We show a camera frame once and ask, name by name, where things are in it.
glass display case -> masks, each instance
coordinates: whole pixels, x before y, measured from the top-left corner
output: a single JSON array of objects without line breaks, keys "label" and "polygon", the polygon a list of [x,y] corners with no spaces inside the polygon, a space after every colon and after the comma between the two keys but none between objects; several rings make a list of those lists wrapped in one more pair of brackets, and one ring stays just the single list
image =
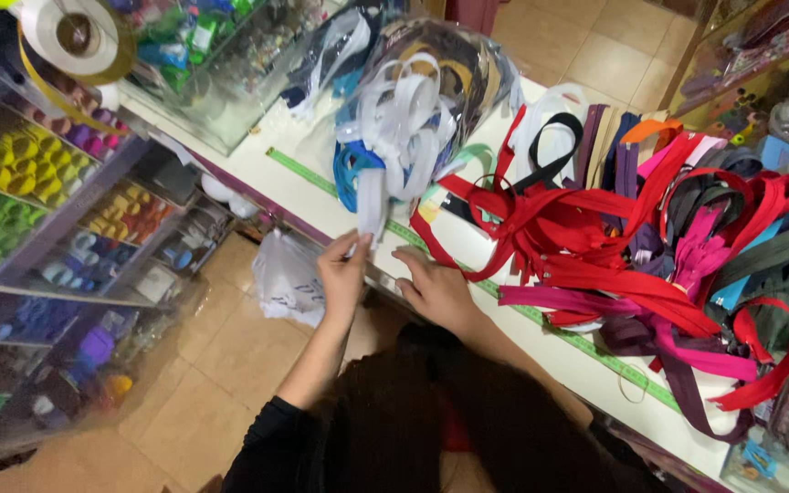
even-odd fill
[{"label": "glass display case", "polygon": [[138,58],[121,87],[196,138],[230,154],[279,97],[323,22],[321,0],[152,5],[132,14]]}]

person's right hand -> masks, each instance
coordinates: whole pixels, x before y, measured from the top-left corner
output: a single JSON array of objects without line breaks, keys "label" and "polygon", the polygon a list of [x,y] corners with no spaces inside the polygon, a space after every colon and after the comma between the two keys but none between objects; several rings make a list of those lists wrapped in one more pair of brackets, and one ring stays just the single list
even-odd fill
[{"label": "person's right hand", "polygon": [[401,277],[395,282],[403,297],[419,315],[455,334],[462,342],[485,320],[486,314],[477,307],[461,272],[443,267],[412,247],[392,252],[407,264],[413,280]]}]

white countertop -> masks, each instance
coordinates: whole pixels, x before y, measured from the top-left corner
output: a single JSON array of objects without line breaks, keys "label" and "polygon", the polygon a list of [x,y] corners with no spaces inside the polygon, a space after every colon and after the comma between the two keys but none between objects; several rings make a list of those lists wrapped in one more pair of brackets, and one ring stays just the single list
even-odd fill
[{"label": "white countertop", "polygon": [[[536,101],[546,90],[524,78],[522,88],[529,102]],[[286,106],[279,100],[258,125],[260,132],[246,137],[228,157],[214,151],[174,124],[172,118],[162,113],[160,108],[150,107],[130,97],[129,91],[122,92],[126,92],[122,94],[122,103],[127,109],[224,171],[233,174],[237,179],[327,236],[335,238],[356,227],[355,215],[347,211],[336,198],[265,154],[269,147],[275,147],[333,182],[332,120],[317,118],[316,121],[330,123],[313,128],[310,124],[291,118]],[[328,103],[324,102],[320,106],[326,106]],[[513,118],[512,115],[505,118],[502,113],[501,107],[496,108],[493,114],[477,128],[468,143],[485,143],[497,151]],[[316,108],[316,115],[324,114],[325,110]],[[469,163],[468,168],[459,174],[468,179],[479,177],[481,175],[479,163]],[[404,225],[408,224],[404,209],[395,210],[392,219]],[[494,244],[484,238],[473,226],[447,211],[442,211],[431,225],[441,243],[457,260],[471,268],[485,265]],[[393,278],[409,276],[410,272],[403,264],[390,255],[390,252],[405,243],[398,236],[390,232],[385,233],[379,242],[379,250],[373,258],[373,263]],[[513,283],[504,273],[496,275],[493,281],[498,284]],[[565,387],[680,457],[703,474],[716,480],[720,479],[721,468],[729,450],[728,444],[714,441],[695,431],[682,415],[656,398],[646,396],[640,400],[642,389],[638,386],[621,379],[614,371],[559,337],[544,333],[532,320],[526,319],[513,309],[498,306],[497,301],[480,288],[471,286],[471,290],[479,307]],[[647,368],[652,360],[651,357],[621,359],[640,367],[654,382],[668,388],[663,375],[655,374]],[[703,374],[696,370],[695,374],[703,398],[726,393],[734,382],[731,379]],[[624,397],[623,393],[629,396],[629,399]],[[640,402],[633,404],[630,399]],[[736,413],[723,413],[710,403],[706,403],[705,407],[711,426],[716,431],[729,431],[732,428],[736,421]]]}]

pile of zippers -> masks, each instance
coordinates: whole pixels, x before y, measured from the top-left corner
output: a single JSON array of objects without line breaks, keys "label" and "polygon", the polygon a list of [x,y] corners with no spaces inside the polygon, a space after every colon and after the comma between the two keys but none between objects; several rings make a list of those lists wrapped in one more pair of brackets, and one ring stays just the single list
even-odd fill
[{"label": "pile of zippers", "polygon": [[[510,133],[525,114],[523,106]],[[613,353],[656,356],[651,368],[664,370],[690,424],[736,443],[752,407],[789,375],[789,173],[661,119],[612,118],[594,105],[581,125],[559,113],[537,131],[529,176],[504,179],[509,134],[490,184],[453,175],[439,184],[497,241],[466,279],[487,279],[513,259],[521,285],[502,286],[500,304],[553,309],[549,319],[566,330],[598,322]],[[554,124],[570,130],[573,148],[539,166],[537,141]],[[553,178],[565,167],[573,179],[560,188]],[[421,215],[410,223],[438,262],[458,268]],[[732,431],[709,426],[693,368],[738,380],[710,399],[740,410]]]}]

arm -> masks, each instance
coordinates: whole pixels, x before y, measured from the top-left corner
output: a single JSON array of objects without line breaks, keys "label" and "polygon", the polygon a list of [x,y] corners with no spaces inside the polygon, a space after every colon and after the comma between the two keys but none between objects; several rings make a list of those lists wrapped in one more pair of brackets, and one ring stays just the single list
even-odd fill
[{"label": "arm", "polygon": [[475,353],[504,362],[533,376],[565,413],[588,428],[593,413],[570,390],[556,382],[473,302],[467,282],[455,269],[440,266],[414,248],[401,248],[392,256],[407,264],[413,280],[398,279],[397,287],[416,311],[455,334]]},{"label": "arm", "polygon": [[[311,407],[339,373],[352,319],[364,288],[371,239],[370,234],[359,238],[356,231],[350,231],[334,240],[318,257],[318,274],[324,285],[326,305],[324,318],[276,391],[276,396],[294,407]],[[346,253],[356,244],[352,258],[345,259]]]}]

